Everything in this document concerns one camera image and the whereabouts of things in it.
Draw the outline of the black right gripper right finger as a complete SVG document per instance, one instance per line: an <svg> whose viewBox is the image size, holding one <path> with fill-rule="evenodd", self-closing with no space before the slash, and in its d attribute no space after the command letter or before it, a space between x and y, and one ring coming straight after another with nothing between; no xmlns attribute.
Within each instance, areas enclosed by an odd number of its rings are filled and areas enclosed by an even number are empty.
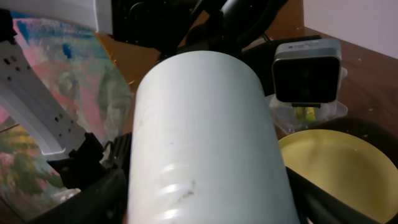
<svg viewBox="0 0 398 224"><path fill-rule="evenodd" d="M286 170L300 223L377 224L377 221L347 206L292 169Z"/></svg>

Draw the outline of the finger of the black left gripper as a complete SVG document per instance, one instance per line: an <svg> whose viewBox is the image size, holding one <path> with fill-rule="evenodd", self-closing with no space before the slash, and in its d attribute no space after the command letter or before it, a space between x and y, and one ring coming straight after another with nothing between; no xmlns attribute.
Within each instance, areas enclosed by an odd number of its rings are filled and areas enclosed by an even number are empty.
<svg viewBox="0 0 398 224"><path fill-rule="evenodd" d="M85 133L85 140L78 150L73 149L69 158L47 163L60 175L64 187L83 190L106 175L100 164L104 148L93 133Z"/></svg>

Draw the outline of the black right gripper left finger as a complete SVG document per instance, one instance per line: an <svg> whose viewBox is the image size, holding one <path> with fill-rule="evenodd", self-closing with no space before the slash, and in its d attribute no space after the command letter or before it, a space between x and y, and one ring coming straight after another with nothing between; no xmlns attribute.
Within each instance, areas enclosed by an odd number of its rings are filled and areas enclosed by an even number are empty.
<svg viewBox="0 0 398 224"><path fill-rule="evenodd" d="M31 223L122 223L127 209L132 134L116 137L105 145L108 158L100 162L105 176L80 193L31 220Z"/></svg>

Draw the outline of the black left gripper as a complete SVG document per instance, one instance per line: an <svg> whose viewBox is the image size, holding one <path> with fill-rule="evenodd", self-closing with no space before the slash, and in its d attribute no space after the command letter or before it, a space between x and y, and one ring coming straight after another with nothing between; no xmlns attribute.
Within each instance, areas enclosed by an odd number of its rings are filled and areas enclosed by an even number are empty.
<svg viewBox="0 0 398 224"><path fill-rule="evenodd" d="M285 4L282 0L112 0L111 37L158 50L159 61L196 50L234 56L254 70L264 93L272 95L276 48L320 39L320 35L268 38L265 31Z"/></svg>

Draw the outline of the green snack wrapper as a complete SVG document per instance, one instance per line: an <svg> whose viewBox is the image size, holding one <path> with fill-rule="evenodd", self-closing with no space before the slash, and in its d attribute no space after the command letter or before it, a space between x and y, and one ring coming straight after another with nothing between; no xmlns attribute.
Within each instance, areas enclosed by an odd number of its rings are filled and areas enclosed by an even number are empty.
<svg viewBox="0 0 398 224"><path fill-rule="evenodd" d="M313 122L316 121L314 107L296 107L294 108L295 117L299 121Z"/></svg>

